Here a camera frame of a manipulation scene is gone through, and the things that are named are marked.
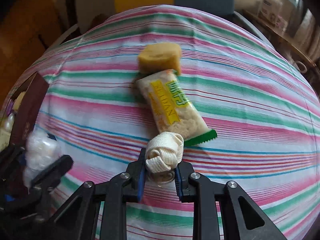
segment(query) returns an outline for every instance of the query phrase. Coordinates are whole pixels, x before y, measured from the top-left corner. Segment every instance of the plastic wrapper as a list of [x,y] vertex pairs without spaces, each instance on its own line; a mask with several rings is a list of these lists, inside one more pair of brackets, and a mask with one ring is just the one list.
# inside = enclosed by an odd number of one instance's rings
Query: plastic wrapper
[[137,80],[137,86],[151,105],[160,133],[168,131],[182,135],[185,146],[217,137],[216,131],[208,128],[180,88],[173,70],[164,70]]
[[27,166],[23,172],[23,183],[30,188],[31,180],[60,157],[60,148],[57,141],[43,131],[30,133],[26,147]]

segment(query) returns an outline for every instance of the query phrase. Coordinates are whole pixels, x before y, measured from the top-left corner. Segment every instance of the table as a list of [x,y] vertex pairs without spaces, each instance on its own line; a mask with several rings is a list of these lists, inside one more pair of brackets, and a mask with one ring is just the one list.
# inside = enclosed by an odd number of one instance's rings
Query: table
[[[316,95],[258,38],[222,18],[169,5],[110,17],[47,51],[12,89],[34,71],[50,84],[35,129],[54,134],[75,161],[52,193],[54,207],[84,181],[125,171],[157,134],[134,80],[137,55],[163,41],[180,44],[181,88],[218,134],[186,147],[183,160],[216,182],[235,180],[288,239],[302,239],[320,211]],[[191,239],[192,223],[193,205],[179,202],[174,183],[148,182],[142,203],[127,205],[129,240]]]
[[281,29],[275,27],[270,22],[259,18],[257,15],[243,10],[243,15],[249,20],[256,21],[259,25],[261,25],[264,29],[266,29],[273,37],[276,38],[276,42],[285,44],[292,52],[297,54],[301,59],[309,66],[316,67],[316,63],[314,63],[309,57],[308,54],[295,42],[293,38],[290,37],[287,33],[283,32]]

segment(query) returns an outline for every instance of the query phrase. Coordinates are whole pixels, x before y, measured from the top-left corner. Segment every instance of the brown box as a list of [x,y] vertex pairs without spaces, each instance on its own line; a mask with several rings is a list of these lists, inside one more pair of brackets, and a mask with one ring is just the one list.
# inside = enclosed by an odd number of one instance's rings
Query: brown box
[[39,109],[48,88],[49,84],[36,72],[12,95],[11,99],[15,100],[21,92],[26,91],[14,119],[10,144],[25,145],[27,136],[36,123]]

